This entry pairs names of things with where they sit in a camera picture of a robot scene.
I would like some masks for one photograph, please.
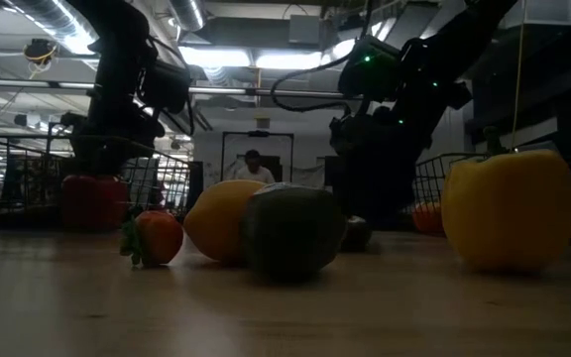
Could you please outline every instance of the wooden table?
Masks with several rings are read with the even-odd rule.
[[[190,244],[143,271],[117,236],[0,233],[0,356],[571,356],[571,249],[505,278],[466,272],[442,238],[375,243],[276,287]]]

